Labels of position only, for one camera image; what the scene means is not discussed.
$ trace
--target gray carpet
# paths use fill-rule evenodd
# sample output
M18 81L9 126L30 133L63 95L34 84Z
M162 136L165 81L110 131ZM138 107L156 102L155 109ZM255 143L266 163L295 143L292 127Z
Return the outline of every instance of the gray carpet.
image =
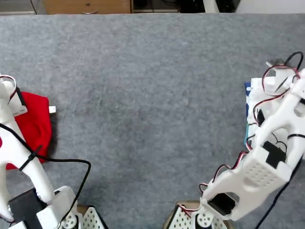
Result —
M0 18L0 71L57 106L55 158L92 171L80 203L110 229L159 229L178 200L199 199L244 149L244 81L305 48L305 15L95 15ZM85 166L46 163L77 190ZM305 166L261 228L303 228ZM7 175L12 194L31 187ZM270 205L235 223L252 229Z

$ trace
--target black cable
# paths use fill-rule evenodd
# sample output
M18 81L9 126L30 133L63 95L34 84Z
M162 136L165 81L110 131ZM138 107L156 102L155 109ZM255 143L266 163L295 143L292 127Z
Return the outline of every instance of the black cable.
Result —
M277 139L277 137L275 136L274 133L271 133L271 134L272 134L273 137L275 137L275 139L276 139L276 143L275 143L275 144L277 144L277 143L282 143L282 144L285 146L285 153L287 153L287 145L285 144L285 142L279 141L279 140Z
M154 13L154 8L153 8L153 0L149 0L149 3L150 3L150 5L151 5L151 7L152 7L152 12Z
M33 154L34 153L34 150L32 150L29 145L14 131L12 130L11 128L7 127L6 125L0 123L0 127L9 131L11 134L14 135L15 138L17 138L17 140L31 153ZM81 194L81 190L86 182L86 179L90 173L90 169L91 169L91 163L89 161L86 161L86 160L81 160L81 159L55 159L55 158L50 158L50 157L46 157L46 156L40 156L40 155L36 155L36 157L38 158L41 158L41 159L44 159L46 161L52 161L52 162L79 162L79 163L85 163L88 165L88 168L87 168L87 171L86 171L86 174L81 182L81 185L77 191L77 194L75 195L75 198L71 204L71 207L69 209L69 211L62 217L61 221L63 221L67 215L70 213L70 211L72 210L75 202L77 201L79 195Z
M282 192L284 192L284 190L288 187L288 185L290 184L290 181L292 180L292 178L295 176L295 173L297 172L297 170L299 169L300 165L302 162L302 158L299 160L299 162L297 163L296 167L294 168L294 170L292 171L290 180L282 187L282 189L277 193L277 195L275 196L272 205L269 207L269 209L266 211L266 213L264 214L264 216L261 218L261 220L258 222L258 224L256 225L255 229L258 229L261 224L263 223L263 221L267 218L267 216L269 215L269 213L271 212L271 210L273 209L273 207L275 206L277 200L279 199L279 197L281 196Z
M287 140L291 137L302 137L302 138L305 138L305 135L301 135L301 134L291 134L291 135L288 135L287 137Z
M284 65L287 65L288 62L289 62L295 55L298 55L298 54L300 54L300 56L301 56L301 57L300 57L299 64L298 64L297 67L296 67L297 70L299 70L300 67L301 67L301 64L302 64L302 62L303 62L303 59L304 59L304 54L303 54L303 52L301 52L301 51L292 53L292 54L285 60Z
M178 3L176 1L162 0L162 2L168 6L177 6L178 5Z
M31 2L31 5L32 5L32 7L33 7L33 10L34 10L35 14L37 15L37 11L36 11L36 9L35 9L35 7L34 7L33 0L30 0L30 2Z

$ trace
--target red cloth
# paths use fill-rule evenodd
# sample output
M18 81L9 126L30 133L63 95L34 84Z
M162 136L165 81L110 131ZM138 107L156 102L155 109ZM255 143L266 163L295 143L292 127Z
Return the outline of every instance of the red cloth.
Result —
M39 155L46 156L52 136L49 100L47 97L22 92L28 112L15 117L27 144L33 149L42 146ZM6 169L16 168L8 164Z

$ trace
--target blue object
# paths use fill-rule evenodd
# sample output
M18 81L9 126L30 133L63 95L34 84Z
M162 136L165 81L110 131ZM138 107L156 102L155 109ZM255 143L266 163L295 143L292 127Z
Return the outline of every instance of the blue object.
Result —
M251 82L245 82L244 83L244 89L246 91L246 97L248 97L249 94L250 94L250 91L251 91L250 88L251 88ZM246 118L248 117L248 114L249 114L249 104L246 103ZM245 134L245 137L244 137L244 145L246 145L246 140L247 140L247 137L248 137L248 129L249 129L249 124L247 122L246 134Z

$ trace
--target wooden cabinet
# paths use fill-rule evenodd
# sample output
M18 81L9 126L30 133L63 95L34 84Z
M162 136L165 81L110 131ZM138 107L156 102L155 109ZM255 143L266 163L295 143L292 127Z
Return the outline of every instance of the wooden cabinet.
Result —
M44 0L48 14L131 13L131 0Z

